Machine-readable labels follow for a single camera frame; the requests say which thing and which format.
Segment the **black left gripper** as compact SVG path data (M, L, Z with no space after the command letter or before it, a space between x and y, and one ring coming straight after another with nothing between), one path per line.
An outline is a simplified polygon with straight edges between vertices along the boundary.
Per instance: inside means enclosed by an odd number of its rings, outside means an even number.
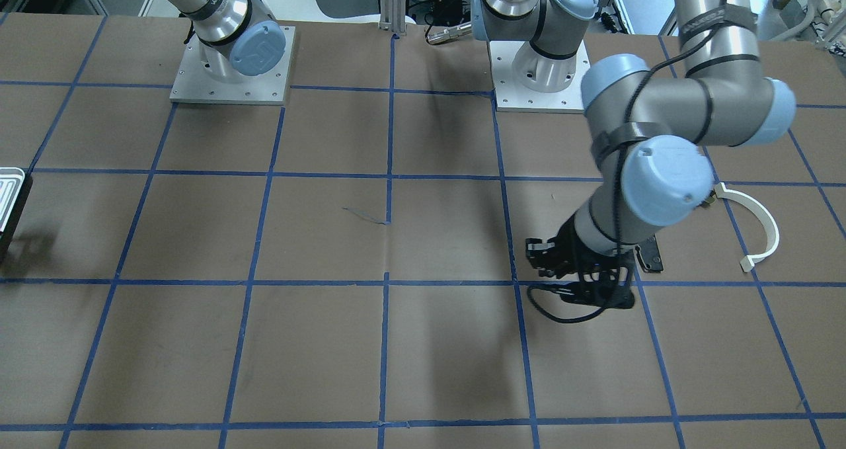
M623 251L617 255L601 255L592 251L575 233L574 218L566 221L547 242L538 238L525 240L525 255L540 277L562 278L576 274L577 282L569 284L532 284L527 298L534 307L539 304L532 290L546 290L558 294L562 301L595 307L634 307L631 290L634 272L634 253Z

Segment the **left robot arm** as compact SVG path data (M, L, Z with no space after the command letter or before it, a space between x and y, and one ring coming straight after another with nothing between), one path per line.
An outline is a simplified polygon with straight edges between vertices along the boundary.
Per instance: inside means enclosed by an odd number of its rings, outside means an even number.
M580 90L602 185L548 240L525 255L542 278L534 292L598 311L629 309L634 249L684 220L713 185L701 145L767 144L794 121L795 94L765 77L750 0L674 0L680 51L648 67L632 54L590 66Z

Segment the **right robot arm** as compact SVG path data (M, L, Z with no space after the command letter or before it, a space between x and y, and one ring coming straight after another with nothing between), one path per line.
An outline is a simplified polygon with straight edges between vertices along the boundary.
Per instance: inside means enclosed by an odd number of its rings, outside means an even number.
M287 40L261 0L167 0L192 21L194 35L221 54L238 73L269 72L284 56Z

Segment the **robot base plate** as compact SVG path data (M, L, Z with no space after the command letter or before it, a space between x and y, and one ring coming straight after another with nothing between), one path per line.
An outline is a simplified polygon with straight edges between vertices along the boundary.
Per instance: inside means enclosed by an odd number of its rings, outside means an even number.
M284 56L266 73L247 76L220 52L193 37L185 48L170 100L187 104L279 105L286 102L297 29L284 24Z
M583 42L565 60L539 55L527 40L493 40L488 51L498 111L583 113L580 86L590 70Z

